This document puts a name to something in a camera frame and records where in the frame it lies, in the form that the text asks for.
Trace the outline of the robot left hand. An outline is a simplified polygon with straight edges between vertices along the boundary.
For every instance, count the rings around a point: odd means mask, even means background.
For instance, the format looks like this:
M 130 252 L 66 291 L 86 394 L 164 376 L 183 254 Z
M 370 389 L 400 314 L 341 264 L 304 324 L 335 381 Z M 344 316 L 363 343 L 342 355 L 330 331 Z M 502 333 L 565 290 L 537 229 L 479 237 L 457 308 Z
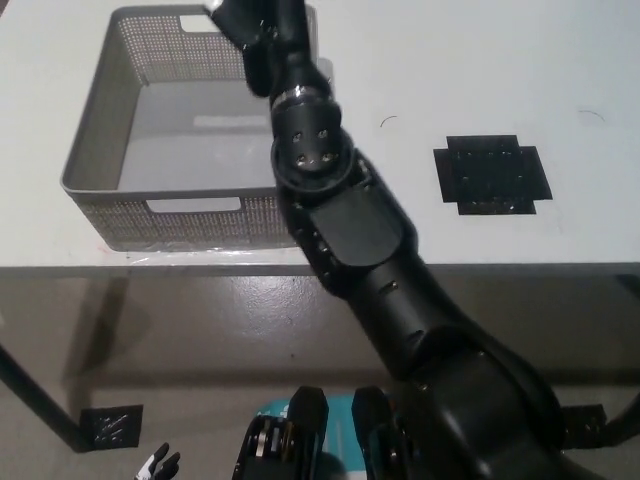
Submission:
M 134 480 L 171 480 L 180 468 L 181 454 L 169 453 L 170 445 L 163 443 L 140 467 Z

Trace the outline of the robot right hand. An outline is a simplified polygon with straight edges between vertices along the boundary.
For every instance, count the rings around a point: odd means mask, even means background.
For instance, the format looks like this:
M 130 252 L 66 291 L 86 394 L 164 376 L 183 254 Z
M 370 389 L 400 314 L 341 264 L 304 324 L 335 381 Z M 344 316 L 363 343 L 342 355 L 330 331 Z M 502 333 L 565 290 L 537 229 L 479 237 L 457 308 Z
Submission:
M 204 10 L 240 52 L 255 96 L 274 101 L 297 87 L 331 95 L 312 56 L 303 1 L 209 1 Z

